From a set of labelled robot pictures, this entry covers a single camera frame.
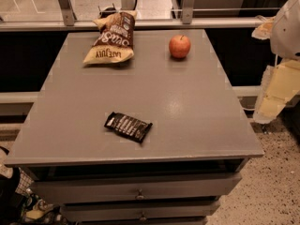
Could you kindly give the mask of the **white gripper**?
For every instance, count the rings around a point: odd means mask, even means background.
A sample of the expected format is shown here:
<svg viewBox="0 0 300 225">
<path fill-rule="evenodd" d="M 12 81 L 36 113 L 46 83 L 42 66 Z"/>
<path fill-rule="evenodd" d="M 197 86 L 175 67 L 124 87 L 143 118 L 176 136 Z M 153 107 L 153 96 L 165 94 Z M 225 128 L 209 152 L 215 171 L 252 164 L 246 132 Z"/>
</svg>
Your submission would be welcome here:
<svg viewBox="0 0 300 225">
<path fill-rule="evenodd" d="M 300 91 L 300 0 L 288 0 L 276 17 L 258 16 L 262 21 L 251 36 L 270 38 L 271 51 L 284 60 L 275 67 L 267 66 L 262 75 L 261 91 L 255 103 L 253 119 L 269 124 Z"/>
</svg>

